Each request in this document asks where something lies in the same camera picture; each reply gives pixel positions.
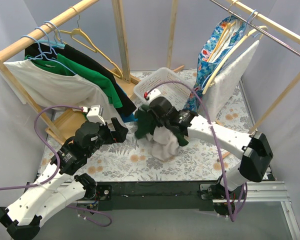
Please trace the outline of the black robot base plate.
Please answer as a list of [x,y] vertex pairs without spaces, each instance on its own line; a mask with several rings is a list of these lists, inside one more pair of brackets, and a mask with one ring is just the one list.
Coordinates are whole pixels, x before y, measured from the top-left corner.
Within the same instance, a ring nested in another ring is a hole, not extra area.
[[98,201],[99,211],[185,210],[228,212],[224,193],[215,193],[213,181],[121,181],[99,182],[96,197],[75,202],[89,205]]

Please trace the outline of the bright green t shirt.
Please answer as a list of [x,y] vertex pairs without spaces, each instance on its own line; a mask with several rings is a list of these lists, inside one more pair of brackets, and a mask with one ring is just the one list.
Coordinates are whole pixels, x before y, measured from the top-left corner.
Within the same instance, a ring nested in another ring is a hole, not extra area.
[[77,74],[99,86],[108,97],[109,103],[113,104],[116,109],[123,107],[123,103],[111,80],[101,73],[76,63],[60,53],[57,54],[55,61],[43,59],[32,59],[31,61],[36,67],[53,74],[63,76],[74,76]]

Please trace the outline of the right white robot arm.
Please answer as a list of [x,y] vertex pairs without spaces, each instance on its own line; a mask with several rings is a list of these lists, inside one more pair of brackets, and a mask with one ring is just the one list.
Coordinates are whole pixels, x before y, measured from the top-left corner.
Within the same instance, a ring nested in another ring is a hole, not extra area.
[[222,174],[216,184],[205,191],[219,199],[227,199],[246,182],[260,183],[273,159],[273,152],[266,136],[259,131],[242,133],[209,123],[193,111],[177,110],[163,96],[149,104],[149,111],[158,126],[165,127],[180,137],[204,140],[230,152],[240,163]]

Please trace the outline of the white t shirt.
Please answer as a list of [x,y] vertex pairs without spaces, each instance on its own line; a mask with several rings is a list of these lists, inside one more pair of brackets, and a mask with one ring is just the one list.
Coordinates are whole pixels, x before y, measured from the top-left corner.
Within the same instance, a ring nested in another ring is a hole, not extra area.
[[80,75],[66,76],[41,69],[30,60],[3,63],[14,75],[32,99],[42,107],[56,105],[103,107],[102,117],[106,122],[117,118],[125,126],[115,109],[115,101],[105,90]]

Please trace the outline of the green and white raglan shirt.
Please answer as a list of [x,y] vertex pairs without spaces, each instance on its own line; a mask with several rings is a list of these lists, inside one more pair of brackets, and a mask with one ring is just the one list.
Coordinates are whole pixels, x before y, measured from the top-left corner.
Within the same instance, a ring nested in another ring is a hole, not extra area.
[[137,139],[146,138],[152,143],[151,155],[162,161],[170,161],[179,153],[179,148],[189,144],[184,135],[173,133],[164,126],[157,126],[155,117],[150,113],[150,107],[142,104],[134,114],[137,119],[137,129],[134,135]]

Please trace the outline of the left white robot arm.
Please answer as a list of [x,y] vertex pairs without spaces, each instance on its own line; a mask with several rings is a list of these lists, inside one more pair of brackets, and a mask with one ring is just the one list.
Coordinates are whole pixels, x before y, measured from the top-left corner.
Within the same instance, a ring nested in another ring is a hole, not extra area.
[[123,143],[128,129],[113,117],[106,123],[84,122],[61,146],[36,182],[9,206],[0,207],[0,223],[14,240],[32,240],[44,223],[72,202],[91,200],[97,183],[87,173],[77,175],[103,145]]

